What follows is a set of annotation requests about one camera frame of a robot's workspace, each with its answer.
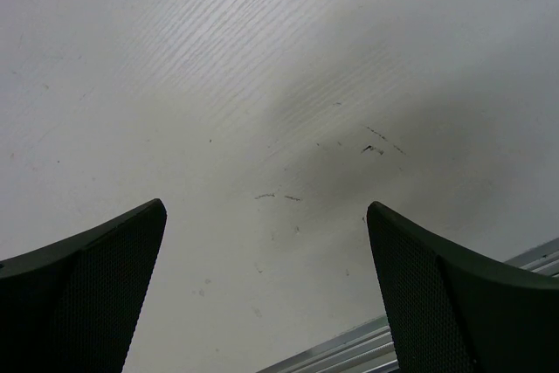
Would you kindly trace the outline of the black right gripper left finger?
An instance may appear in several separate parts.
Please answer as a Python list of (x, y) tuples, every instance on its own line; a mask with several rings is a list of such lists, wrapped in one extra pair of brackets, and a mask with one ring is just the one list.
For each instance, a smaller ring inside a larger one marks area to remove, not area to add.
[(167, 220), (153, 199), (1, 263), (3, 372), (120, 372)]

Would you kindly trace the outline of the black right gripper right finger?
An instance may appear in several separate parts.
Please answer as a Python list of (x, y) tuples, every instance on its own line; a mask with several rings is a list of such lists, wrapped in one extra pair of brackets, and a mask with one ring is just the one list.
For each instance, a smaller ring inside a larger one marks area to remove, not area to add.
[(379, 202), (372, 257), (402, 372), (556, 372), (558, 280), (490, 259)]

